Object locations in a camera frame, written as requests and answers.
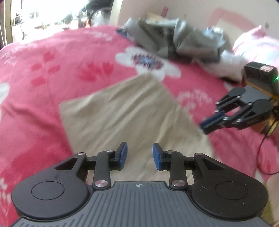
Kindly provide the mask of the folding table with items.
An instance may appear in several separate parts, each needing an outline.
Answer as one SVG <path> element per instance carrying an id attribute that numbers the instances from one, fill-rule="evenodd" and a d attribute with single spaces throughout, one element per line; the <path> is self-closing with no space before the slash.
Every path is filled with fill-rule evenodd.
<path id="1" fill-rule="evenodd" d="M 47 22 L 38 11 L 17 14 L 11 27 L 13 42 L 36 39 L 47 27 Z"/>

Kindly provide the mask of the pink floral bed blanket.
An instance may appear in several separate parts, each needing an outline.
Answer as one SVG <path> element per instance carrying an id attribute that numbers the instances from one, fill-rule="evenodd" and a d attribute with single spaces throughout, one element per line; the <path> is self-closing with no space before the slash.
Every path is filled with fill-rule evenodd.
<path id="1" fill-rule="evenodd" d="M 1 226 L 18 219 L 11 193 L 20 181 L 76 153 L 60 104 L 144 74 L 161 82 L 198 128 L 229 86 L 197 64 L 171 62 L 134 46 L 114 27 L 62 31 L 1 50 Z M 214 158 L 251 177 L 260 171 L 273 209 L 265 220 L 278 222 L 277 139 L 264 140 L 249 128 L 206 136 Z"/>

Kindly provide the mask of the blue denim garment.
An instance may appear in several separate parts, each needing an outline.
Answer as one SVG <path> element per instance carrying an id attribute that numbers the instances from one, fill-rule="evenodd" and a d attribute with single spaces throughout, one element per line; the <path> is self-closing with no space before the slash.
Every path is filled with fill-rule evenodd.
<path id="1" fill-rule="evenodd" d="M 127 33 L 125 28 L 117 28 L 115 31 L 116 31 L 116 33 L 118 33 L 122 37 L 128 38 L 128 33 Z"/>

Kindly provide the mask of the white garment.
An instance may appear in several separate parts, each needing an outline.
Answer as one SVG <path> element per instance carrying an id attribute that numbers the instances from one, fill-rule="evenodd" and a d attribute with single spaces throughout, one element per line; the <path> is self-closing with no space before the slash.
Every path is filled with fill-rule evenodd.
<path id="1" fill-rule="evenodd" d="M 193 62 L 201 66 L 204 71 L 218 78 L 226 78 L 241 83 L 243 80 L 242 70 L 248 60 L 225 50 L 221 54 L 219 62 L 203 63 L 198 59 L 193 60 Z"/>

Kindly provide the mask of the pink pillow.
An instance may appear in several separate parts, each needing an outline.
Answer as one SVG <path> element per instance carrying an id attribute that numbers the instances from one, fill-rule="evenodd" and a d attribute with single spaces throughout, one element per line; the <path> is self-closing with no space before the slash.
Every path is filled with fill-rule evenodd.
<path id="1" fill-rule="evenodd" d="M 235 55 L 278 68 L 278 39 L 266 35 L 258 26 L 237 38 L 233 45 Z"/>

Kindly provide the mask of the pink white headboard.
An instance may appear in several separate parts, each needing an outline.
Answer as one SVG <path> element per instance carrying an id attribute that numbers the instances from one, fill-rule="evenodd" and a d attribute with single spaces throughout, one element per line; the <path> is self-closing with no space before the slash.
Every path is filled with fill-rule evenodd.
<path id="1" fill-rule="evenodd" d="M 255 23 L 246 17 L 223 8 L 216 8 L 209 17 L 207 26 L 226 25 L 226 32 L 238 31 L 241 34 L 255 28 Z"/>

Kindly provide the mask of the cream wooden nightstand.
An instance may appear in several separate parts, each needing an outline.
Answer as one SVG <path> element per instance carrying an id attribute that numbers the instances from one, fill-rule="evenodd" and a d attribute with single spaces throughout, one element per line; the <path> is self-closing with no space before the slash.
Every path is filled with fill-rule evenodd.
<path id="1" fill-rule="evenodd" d="M 169 19 L 161 17 L 160 15 L 147 12 L 145 15 L 145 21 L 151 24 L 163 24 L 169 22 Z"/>

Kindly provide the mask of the beige khaki trousers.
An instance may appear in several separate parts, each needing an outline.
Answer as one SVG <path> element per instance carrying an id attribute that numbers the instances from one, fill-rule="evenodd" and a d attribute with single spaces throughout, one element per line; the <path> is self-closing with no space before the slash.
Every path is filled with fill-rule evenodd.
<path id="1" fill-rule="evenodd" d="M 165 86 L 150 74 L 122 81 L 91 95 L 62 102 L 62 123 L 72 150 L 95 156 L 126 142 L 128 155 L 113 181 L 165 181 L 156 169 L 152 146 L 164 150 L 214 155 L 214 150 L 186 111 Z"/>

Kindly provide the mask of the grey hooded sweatshirt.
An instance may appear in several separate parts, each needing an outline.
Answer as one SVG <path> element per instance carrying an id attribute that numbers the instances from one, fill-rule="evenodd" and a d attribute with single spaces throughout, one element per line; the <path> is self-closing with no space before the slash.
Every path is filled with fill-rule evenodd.
<path id="1" fill-rule="evenodd" d="M 152 22 L 128 19 L 123 31 L 136 45 L 162 58 L 191 58 L 218 62 L 226 49 L 226 38 L 212 27 L 198 29 L 181 19 Z"/>

